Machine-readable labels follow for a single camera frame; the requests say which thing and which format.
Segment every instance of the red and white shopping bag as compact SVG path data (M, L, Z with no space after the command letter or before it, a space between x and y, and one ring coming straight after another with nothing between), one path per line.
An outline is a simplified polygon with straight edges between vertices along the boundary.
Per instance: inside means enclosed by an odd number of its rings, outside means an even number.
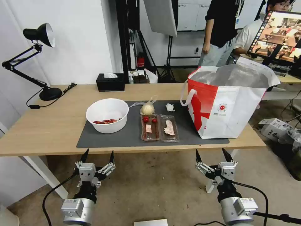
M202 139L237 138L266 89L277 84L280 81L271 69L240 57L235 65L199 67L184 83L180 102L188 106Z

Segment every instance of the gray pants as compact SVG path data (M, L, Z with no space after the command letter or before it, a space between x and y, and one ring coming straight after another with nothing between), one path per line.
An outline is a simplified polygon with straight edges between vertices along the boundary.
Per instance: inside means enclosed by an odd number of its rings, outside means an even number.
M223 47L219 48L210 44L210 50L208 54L202 52L199 66L224 66L233 50L235 38L228 41Z

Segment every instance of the computer monitor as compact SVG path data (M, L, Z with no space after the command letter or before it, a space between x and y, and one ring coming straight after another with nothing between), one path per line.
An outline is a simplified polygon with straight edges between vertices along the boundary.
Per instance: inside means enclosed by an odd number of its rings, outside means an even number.
M301 13L269 11L247 53L264 58L264 65L300 62Z

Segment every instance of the lamp shade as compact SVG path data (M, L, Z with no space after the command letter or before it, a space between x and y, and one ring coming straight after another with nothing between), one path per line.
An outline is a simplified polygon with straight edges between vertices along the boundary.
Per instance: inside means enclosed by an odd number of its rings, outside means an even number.
M25 38L33 41L39 40L45 45L55 47L55 38L53 35L52 28L49 23L42 24L38 29L24 29L23 35Z

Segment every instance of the black desk lamp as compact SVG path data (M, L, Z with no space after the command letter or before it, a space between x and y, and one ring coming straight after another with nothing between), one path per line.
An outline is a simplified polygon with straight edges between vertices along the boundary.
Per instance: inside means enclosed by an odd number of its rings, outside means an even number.
M35 43L32 47L30 47L28 50L20 53L19 55L15 56L14 58L5 61L2 63L2 66L11 71L15 74L27 79L28 81L31 81L32 83L40 86L43 91L40 93L40 99L41 100L55 100L62 96L62 91L59 88L50 88L47 86L47 83L42 83L39 80L29 77L28 75L18 71L15 69L16 66L23 63L24 61L30 59L31 57L37 55L42 51L42 46L38 41L43 42L45 45L49 47L55 47L55 38L52 32L52 28L49 23L42 24L38 27L38 29L24 29L23 34L25 38L32 41L32 43ZM35 49L36 52L32 55L25 57L25 58L19 58L20 56L24 55L25 53Z

